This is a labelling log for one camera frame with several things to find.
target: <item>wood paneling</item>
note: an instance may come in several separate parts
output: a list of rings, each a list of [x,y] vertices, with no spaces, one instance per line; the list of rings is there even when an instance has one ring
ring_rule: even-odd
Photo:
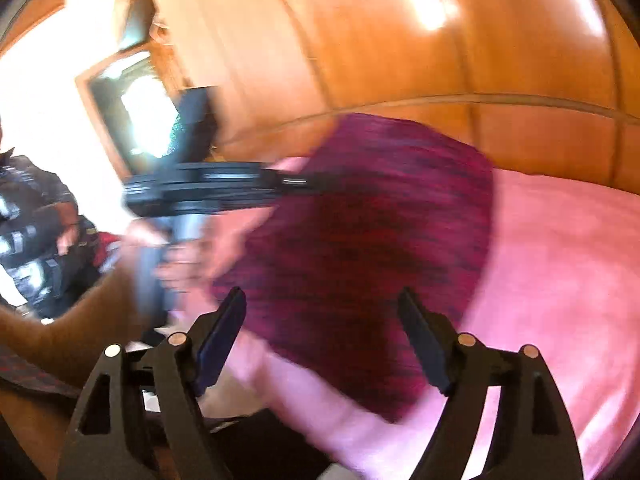
[[[613,119],[562,108],[474,106],[480,147],[498,167],[608,184]]]
[[[467,104],[415,104],[364,107],[358,111],[427,124],[443,134],[472,144]],[[314,117],[263,132],[247,132],[222,146],[227,160],[274,162],[285,156],[308,156],[331,135],[340,114]]]
[[[640,117],[640,46],[611,0],[599,1],[618,56],[623,110]]]
[[[254,125],[248,103],[220,54],[197,0],[154,0],[171,30],[174,50],[195,87],[218,86],[221,137]]]
[[[180,100],[180,94],[191,86],[191,82],[184,77],[184,70],[180,66],[172,46],[159,44],[156,41],[149,41],[146,44],[151,56],[151,64],[156,69],[158,77],[167,95],[177,103]]]
[[[327,110],[282,0],[197,0],[258,126]]]
[[[33,27],[65,6],[65,0],[29,0],[9,29],[2,43],[0,56],[9,50]]]
[[[469,107],[470,105],[464,103],[378,105],[366,107],[362,112],[416,121],[417,123],[431,126],[446,136],[453,137],[466,144],[473,144]]]
[[[472,90],[615,106],[595,0],[455,0]]]
[[[244,134],[224,144],[220,153],[226,160],[275,162],[287,156],[308,156],[331,135],[337,116],[309,118],[264,132]]]
[[[640,194],[640,125],[626,124],[622,129],[620,158],[613,185]]]
[[[420,20],[434,0],[287,2],[335,107],[465,91],[449,23]]]

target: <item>maroon blanket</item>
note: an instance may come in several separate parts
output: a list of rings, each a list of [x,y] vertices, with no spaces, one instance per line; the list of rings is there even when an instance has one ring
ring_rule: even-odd
[[[460,322],[488,251],[491,164],[421,124],[353,114],[305,172],[340,174],[342,183],[281,199],[214,294],[241,286],[248,330],[397,420],[425,379],[396,297],[411,286],[430,310]]]

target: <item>pink bed sheet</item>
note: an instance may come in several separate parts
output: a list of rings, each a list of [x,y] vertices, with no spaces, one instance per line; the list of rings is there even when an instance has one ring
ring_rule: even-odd
[[[281,168],[296,170],[304,159]],[[495,348],[538,346],[568,407],[591,479],[640,412],[640,196],[593,184],[495,171],[495,233],[481,285],[460,331]],[[210,272],[242,253],[243,233],[268,209],[217,218]],[[206,304],[186,314],[193,319]],[[428,387],[399,424],[366,412],[311,371],[242,332],[228,366],[309,442],[370,479],[408,479],[444,406]],[[465,472],[481,472],[498,391],[491,388]]]

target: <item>screw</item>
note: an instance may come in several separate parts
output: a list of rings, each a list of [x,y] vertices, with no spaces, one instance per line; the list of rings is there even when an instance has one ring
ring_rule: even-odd
[[[116,357],[120,353],[120,345],[109,345],[104,349],[104,354],[107,357]]]
[[[540,355],[540,350],[538,350],[533,345],[525,345],[524,348],[522,349],[522,352],[523,352],[524,355],[526,355],[527,357],[529,357],[531,359],[535,359],[536,357],[538,357]]]
[[[180,346],[187,341],[187,335],[184,332],[175,332],[169,336],[169,344],[171,346]]]
[[[458,342],[462,346],[473,346],[476,344],[476,338],[471,334],[462,333],[458,336]]]

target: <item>bright light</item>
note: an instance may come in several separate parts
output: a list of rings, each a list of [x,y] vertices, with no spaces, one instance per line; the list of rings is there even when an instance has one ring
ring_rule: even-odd
[[[162,82],[142,76],[131,83],[121,99],[133,123],[137,148],[157,158],[166,155],[178,112]]]
[[[151,54],[146,50],[143,50],[142,52],[132,54],[132,56],[126,57],[125,59],[119,59],[111,63],[109,67],[102,72],[102,75],[109,79],[117,79],[127,68],[134,66],[137,62],[140,62],[149,56],[151,56]]]
[[[437,30],[447,21],[446,9],[440,0],[411,0],[411,3],[427,30]]]
[[[442,6],[449,18],[457,18],[460,15],[460,8],[455,0],[442,0]]]
[[[595,0],[575,0],[582,19],[595,36],[604,36],[604,23]]]

